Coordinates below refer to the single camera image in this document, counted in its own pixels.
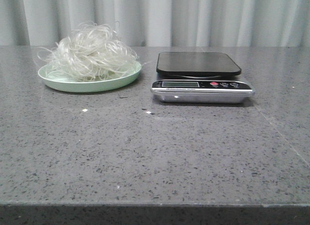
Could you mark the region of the white vermicelli noodle bundle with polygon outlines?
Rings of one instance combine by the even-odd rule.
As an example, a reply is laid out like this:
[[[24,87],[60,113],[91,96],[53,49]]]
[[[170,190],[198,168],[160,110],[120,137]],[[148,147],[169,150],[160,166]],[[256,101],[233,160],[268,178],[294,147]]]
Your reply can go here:
[[[137,53],[108,24],[84,23],[47,50],[46,78],[70,82],[118,79],[142,68]]]

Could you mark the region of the black silver kitchen scale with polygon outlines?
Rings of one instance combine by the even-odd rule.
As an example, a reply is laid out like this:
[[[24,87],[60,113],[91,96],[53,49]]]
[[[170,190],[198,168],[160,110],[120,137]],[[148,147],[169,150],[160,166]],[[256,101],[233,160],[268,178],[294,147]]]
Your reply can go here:
[[[169,103],[239,104],[255,94],[241,68],[220,52],[161,52],[151,92]]]

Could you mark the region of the light green round plate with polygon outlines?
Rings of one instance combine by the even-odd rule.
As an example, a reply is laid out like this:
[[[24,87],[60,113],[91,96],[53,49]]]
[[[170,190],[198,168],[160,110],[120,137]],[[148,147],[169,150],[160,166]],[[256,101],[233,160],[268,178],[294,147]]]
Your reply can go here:
[[[93,93],[118,89],[132,83],[137,79],[141,71],[141,64],[135,63],[129,67],[129,72],[122,77],[109,80],[96,80],[92,82],[79,82],[66,76],[56,74],[49,64],[41,67],[38,75],[48,87],[74,93]]]

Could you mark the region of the grey pleated curtain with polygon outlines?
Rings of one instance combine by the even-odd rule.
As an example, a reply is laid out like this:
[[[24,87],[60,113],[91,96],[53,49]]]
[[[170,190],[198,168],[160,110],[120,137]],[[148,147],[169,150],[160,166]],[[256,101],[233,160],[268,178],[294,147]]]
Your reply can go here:
[[[131,46],[309,46],[310,0],[0,0],[1,45],[53,46],[86,23]]]

